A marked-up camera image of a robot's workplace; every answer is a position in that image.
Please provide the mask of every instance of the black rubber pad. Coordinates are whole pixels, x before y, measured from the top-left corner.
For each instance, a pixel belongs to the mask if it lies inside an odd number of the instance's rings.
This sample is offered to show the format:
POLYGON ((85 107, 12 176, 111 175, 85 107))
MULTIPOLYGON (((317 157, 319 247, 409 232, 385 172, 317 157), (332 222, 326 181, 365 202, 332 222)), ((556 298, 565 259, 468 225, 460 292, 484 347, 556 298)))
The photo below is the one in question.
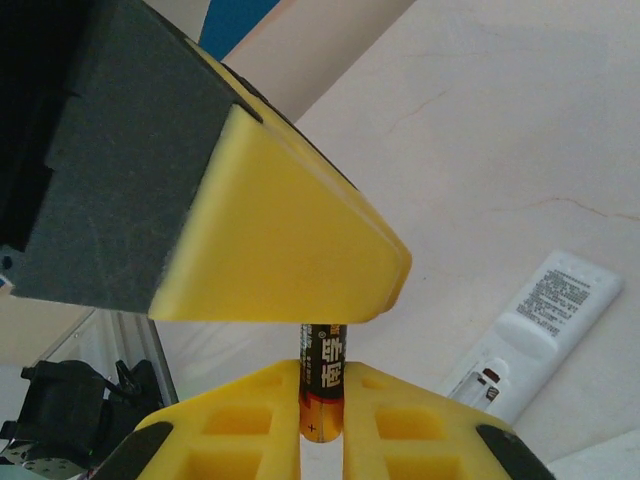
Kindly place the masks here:
POLYGON ((93 480, 136 480, 171 434, 173 425, 159 422, 130 434, 93 476, 93 480))
POLYGON ((555 479, 517 435, 491 425, 479 425, 476 431, 513 480, 555 479))

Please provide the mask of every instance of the blue surface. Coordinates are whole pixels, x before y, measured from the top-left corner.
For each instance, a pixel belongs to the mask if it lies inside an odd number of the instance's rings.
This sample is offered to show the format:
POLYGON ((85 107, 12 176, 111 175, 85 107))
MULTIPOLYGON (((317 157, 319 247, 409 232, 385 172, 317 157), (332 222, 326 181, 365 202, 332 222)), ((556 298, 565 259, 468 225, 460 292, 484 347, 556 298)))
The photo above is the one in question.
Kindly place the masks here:
POLYGON ((200 46, 222 60, 280 0, 212 0, 200 46))

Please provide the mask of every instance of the white tabletop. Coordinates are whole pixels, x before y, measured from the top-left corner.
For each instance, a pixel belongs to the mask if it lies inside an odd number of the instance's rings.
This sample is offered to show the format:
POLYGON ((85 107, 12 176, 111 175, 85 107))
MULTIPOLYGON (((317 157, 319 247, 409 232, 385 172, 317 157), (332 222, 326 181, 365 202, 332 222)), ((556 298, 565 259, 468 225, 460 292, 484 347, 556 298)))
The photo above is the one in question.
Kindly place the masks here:
MULTIPOLYGON (((351 360, 433 389, 552 250, 624 277, 516 424, 545 462, 640 427, 639 24, 636 0, 418 0, 298 123, 414 254, 351 360)), ((183 398, 297 355, 295 326, 159 327, 183 398)), ((311 451, 305 478, 339 478, 339 444, 311 451)))

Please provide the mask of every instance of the yellow foam block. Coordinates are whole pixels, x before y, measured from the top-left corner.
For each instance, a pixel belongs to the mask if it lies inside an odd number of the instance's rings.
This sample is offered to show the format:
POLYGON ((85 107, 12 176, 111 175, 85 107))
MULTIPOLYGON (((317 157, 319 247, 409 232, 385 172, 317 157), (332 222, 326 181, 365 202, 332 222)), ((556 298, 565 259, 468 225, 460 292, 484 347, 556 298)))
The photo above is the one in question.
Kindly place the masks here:
POLYGON ((173 425, 138 480, 300 478, 299 363, 277 363, 147 417, 173 425))
POLYGON ((233 107, 151 318, 347 324, 390 308, 409 252, 314 158, 233 107))
POLYGON ((508 480, 476 432, 504 422, 361 363, 345 370, 347 480, 508 480))
POLYGON ((358 191, 349 181, 347 181, 341 173, 339 173, 332 165, 330 165, 325 157, 316 149, 314 145, 309 143, 307 139, 292 127, 280 113, 276 112, 270 105, 266 104, 261 98, 256 97, 247 90, 223 65, 216 62, 202 48, 194 44, 191 40, 187 40, 191 46, 209 63, 209 65, 229 84, 233 89, 242 96, 242 98, 251 105, 256 112, 260 114, 264 125, 269 130, 276 133, 286 145, 295 150, 300 159, 308 162, 323 171, 323 175, 332 179, 336 188, 342 191, 343 195, 349 197, 350 201, 362 212, 364 216, 371 219, 384 235, 390 238, 398 249, 402 251, 403 264, 400 281, 395 285, 394 292, 389 296, 387 309, 391 308, 400 294, 400 290, 404 284, 404 280, 411 268, 411 254, 406 249, 402 241, 396 233, 391 229, 387 222, 382 218, 378 211, 367 201, 366 197, 358 191))

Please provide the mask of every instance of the battery label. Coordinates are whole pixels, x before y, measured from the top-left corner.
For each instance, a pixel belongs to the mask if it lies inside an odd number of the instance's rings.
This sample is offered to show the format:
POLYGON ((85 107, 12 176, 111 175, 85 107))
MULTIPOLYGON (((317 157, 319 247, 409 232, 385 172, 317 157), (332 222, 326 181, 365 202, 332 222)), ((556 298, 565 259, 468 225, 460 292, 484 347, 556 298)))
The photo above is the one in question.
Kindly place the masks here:
POLYGON ((302 325, 300 330, 300 394, 330 403, 342 399, 347 327, 302 325))

